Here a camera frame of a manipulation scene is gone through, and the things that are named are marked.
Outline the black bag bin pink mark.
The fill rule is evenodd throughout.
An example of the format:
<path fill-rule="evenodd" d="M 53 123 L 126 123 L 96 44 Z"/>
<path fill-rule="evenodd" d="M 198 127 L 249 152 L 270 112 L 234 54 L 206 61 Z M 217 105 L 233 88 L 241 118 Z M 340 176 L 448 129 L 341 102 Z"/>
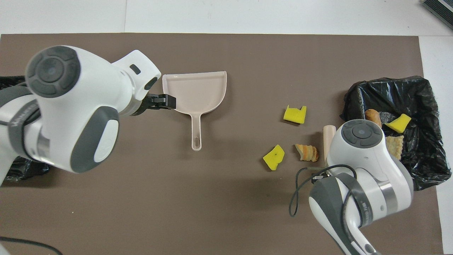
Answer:
<path fill-rule="evenodd" d="M 17 85 L 26 86 L 24 76 L 0 76 L 0 90 Z M 50 166 L 45 163 L 17 157 L 10 166 L 10 169 L 7 172 L 4 180 L 18 182 L 21 180 L 29 179 L 33 176 L 42 176 L 44 174 L 47 174 L 49 170 Z"/>

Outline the yellow sponge piece dark dot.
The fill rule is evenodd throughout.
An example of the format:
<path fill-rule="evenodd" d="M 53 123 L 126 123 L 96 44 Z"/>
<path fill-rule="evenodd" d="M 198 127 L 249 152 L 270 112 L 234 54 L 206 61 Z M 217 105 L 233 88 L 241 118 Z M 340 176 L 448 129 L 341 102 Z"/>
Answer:
<path fill-rule="evenodd" d="M 280 163 L 282 163 L 285 157 L 283 148 L 277 144 L 275 147 L 262 157 L 270 171 L 276 171 Z"/>

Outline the brown table mat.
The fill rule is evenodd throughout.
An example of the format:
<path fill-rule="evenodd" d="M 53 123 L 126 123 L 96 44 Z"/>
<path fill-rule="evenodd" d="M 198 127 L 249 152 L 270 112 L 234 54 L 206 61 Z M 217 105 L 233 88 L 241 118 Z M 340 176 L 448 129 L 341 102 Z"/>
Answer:
<path fill-rule="evenodd" d="M 202 115 L 202 150 L 190 117 L 147 110 L 120 120 L 117 144 L 96 169 L 51 169 L 0 187 L 0 236 L 35 240 L 64 255 L 341 254 L 300 192 L 294 144 L 322 151 L 322 129 L 340 126 L 356 82 L 423 76 L 416 36 L 283 34 L 3 34 L 0 75 L 22 75 L 42 49 L 71 45 L 108 61 L 132 50 L 163 74 L 226 71 L 223 102 Z M 304 124 L 283 119 L 307 107 Z M 279 144 L 270 171 L 262 157 Z"/>

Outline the pale cream foam lump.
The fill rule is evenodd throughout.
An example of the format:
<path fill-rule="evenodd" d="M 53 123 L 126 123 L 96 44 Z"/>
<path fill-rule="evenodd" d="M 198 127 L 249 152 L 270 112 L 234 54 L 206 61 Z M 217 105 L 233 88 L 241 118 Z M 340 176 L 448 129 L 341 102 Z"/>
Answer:
<path fill-rule="evenodd" d="M 385 137 L 385 145 L 388 152 L 399 161 L 401 160 L 403 151 L 403 139 L 403 135 L 398 137 Z"/>

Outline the yellow notched sponge piece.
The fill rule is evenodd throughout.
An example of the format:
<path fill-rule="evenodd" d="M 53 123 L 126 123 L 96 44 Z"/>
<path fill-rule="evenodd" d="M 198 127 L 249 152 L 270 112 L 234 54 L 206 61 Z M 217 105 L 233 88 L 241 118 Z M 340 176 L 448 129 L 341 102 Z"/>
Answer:
<path fill-rule="evenodd" d="M 297 124 L 304 124 L 307 114 L 307 107 L 302 106 L 299 108 L 290 108 L 287 105 L 287 108 L 284 112 L 283 119 Z"/>

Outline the dark grey ribbed device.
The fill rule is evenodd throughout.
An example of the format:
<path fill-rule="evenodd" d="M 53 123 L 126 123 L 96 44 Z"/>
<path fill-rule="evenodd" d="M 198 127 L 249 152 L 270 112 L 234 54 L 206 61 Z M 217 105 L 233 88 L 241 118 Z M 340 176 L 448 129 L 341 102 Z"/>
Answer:
<path fill-rule="evenodd" d="M 453 30 L 453 0 L 421 0 L 422 6 Z"/>

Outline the black bag lined bin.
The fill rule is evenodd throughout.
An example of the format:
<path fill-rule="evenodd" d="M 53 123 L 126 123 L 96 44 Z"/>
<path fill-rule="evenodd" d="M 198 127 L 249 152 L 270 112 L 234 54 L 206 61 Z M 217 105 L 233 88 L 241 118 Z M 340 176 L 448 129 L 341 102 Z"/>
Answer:
<path fill-rule="evenodd" d="M 386 137 L 404 136 L 401 162 L 414 181 L 416 191 L 442 184 L 452 173 L 443 148 L 439 112 L 432 87 L 419 76 L 381 78 L 356 82 L 344 96 L 341 119 L 364 119 L 365 111 L 377 110 Z M 403 134 L 385 126 L 401 114 L 412 120 Z"/>

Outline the beige hand brush black bristles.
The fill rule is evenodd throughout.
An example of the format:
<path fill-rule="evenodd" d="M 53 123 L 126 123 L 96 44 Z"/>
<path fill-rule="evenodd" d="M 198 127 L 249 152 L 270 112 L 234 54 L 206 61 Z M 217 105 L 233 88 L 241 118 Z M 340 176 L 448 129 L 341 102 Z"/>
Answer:
<path fill-rule="evenodd" d="M 323 158 L 325 166 L 327 163 L 327 155 L 329 153 L 333 137 L 335 136 L 336 127 L 333 125 L 326 125 L 322 128 L 322 142 L 323 142 Z"/>

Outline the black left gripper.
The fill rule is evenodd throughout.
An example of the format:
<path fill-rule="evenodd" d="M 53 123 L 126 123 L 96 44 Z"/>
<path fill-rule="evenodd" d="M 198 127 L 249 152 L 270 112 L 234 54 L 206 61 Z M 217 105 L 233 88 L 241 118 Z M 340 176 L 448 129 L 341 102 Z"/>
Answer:
<path fill-rule="evenodd" d="M 177 107 L 176 98 L 171 95 L 148 93 L 134 112 L 134 116 L 142 114 L 147 109 L 153 109 L 155 103 L 159 109 L 176 109 Z"/>

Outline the beige plastic dustpan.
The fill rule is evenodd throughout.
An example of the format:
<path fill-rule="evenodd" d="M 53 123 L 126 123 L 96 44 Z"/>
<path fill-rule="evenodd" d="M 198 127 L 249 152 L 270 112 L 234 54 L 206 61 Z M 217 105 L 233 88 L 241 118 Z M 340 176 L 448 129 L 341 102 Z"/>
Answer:
<path fill-rule="evenodd" d="M 201 150 L 201 117 L 222 103 L 228 73 L 165 74 L 162 81 L 163 92 L 176 98 L 175 110 L 191 117 L 191 148 L 194 151 Z"/>

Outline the orange striped sponge piece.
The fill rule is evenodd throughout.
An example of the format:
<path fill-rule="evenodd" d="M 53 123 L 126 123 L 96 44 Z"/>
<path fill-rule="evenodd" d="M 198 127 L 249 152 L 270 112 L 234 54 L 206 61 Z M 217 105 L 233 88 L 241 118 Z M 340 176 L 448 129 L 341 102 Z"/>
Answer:
<path fill-rule="evenodd" d="M 312 145 L 295 144 L 300 155 L 300 161 L 316 162 L 319 159 L 318 149 Z"/>

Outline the yellow wedge sponge piece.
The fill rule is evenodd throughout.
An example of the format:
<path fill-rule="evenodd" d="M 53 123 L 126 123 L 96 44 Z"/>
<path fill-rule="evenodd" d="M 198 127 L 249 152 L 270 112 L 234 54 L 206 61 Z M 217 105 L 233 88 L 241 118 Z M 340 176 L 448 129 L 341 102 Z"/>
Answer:
<path fill-rule="evenodd" d="M 398 118 L 384 125 L 398 134 L 403 134 L 411 120 L 412 118 L 409 115 L 403 113 Z"/>

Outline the brown potato shaped foam lump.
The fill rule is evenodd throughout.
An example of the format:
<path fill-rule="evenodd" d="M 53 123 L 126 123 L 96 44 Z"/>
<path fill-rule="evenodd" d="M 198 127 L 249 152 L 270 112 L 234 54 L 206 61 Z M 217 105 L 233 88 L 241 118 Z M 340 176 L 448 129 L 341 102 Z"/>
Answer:
<path fill-rule="evenodd" d="M 377 126 L 382 128 L 382 120 L 380 118 L 380 113 L 374 109 L 368 109 L 365 111 L 365 119 L 377 124 Z"/>

